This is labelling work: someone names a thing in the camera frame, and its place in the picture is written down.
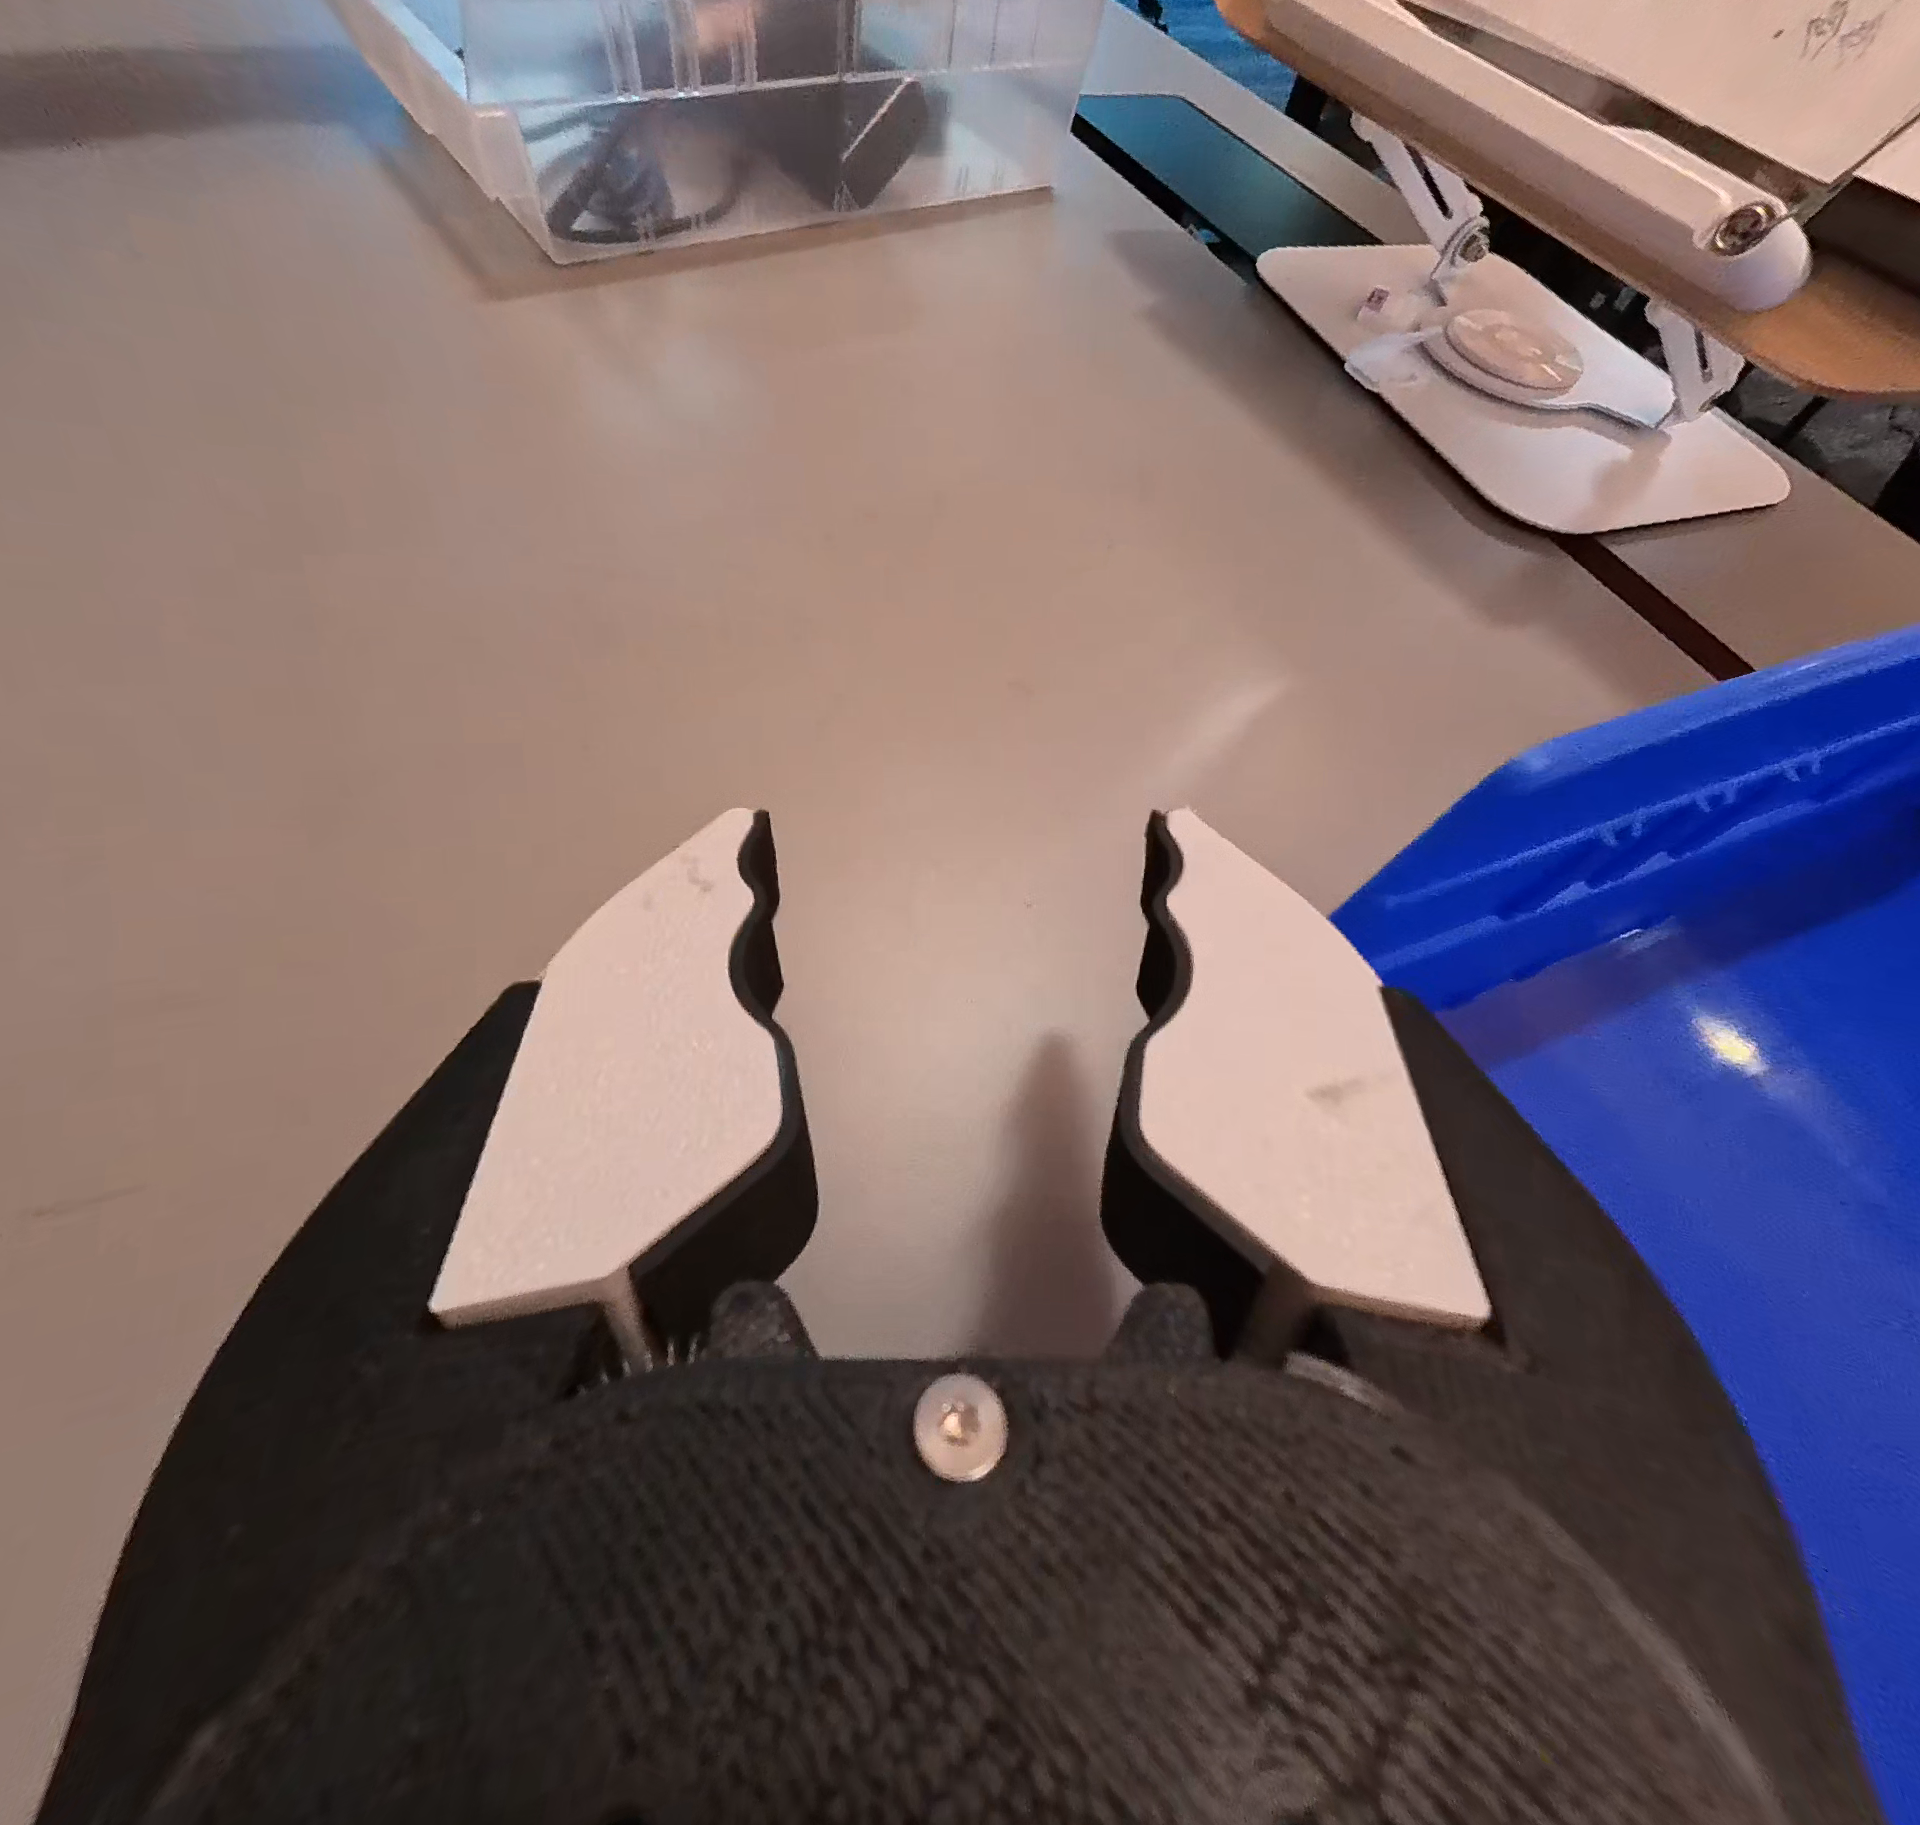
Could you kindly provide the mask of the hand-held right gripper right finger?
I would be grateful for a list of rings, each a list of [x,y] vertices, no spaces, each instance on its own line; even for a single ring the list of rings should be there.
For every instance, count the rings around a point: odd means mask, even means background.
[[[1148,816],[1142,1023],[1099,1226],[1212,1349],[1275,1362],[1360,1315],[1483,1332],[1494,1301],[1388,992],[1302,895],[1196,810]]]

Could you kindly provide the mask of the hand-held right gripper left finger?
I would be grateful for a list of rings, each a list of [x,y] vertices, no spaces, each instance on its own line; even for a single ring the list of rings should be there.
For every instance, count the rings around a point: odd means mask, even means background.
[[[432,1319],[590,1311],[635,1370],[804,1255],[819,1191],[771,818],[733,806],[601,905],[540,976]]]

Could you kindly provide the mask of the clear plastic bin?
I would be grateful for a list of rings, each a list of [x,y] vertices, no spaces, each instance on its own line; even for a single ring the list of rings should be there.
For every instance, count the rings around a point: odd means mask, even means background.
[[[745,130],[757,0],[328,0],[421,132],[578,264],[1051,187],[1111,0],[860,0],[941,139],[866,210],[818,206]]]

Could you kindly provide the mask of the grey desk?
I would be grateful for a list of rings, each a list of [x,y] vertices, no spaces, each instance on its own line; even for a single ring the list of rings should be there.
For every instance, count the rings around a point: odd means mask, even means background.
[[[3,1822],[300,1221],[729,806],[860,1356],[1091,1350],[1152,808],[1320,907],[1752,666],[1445,486],[1077,140],[557,269],[321,0],[3,0]]]

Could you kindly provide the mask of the blue plastic bin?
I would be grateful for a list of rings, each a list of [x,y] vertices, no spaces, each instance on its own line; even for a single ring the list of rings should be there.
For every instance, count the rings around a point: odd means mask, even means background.
[[[1915,1822],[1915,629],[1516,756],[1332,920],[1666,1287]]]

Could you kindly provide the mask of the black flat device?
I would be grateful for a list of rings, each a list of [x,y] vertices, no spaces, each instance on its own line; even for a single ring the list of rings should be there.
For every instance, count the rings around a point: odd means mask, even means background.
[[[1185,99],[1084,96],[1069,135],[1243,281],[1256,276],[1259,254],[1272,248],[1375,243]]]

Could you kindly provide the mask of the white document stand wooden board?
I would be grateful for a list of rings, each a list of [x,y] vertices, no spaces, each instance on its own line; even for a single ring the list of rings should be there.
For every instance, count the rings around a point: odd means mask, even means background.
[[[1423,235],[1275,248],[1262,287],[1504,517],[1549,535],[1777,506],[1743,367],[1915,402],[1915,120],[1822,184],[1405,0],[1213,0],[1345,105]]]

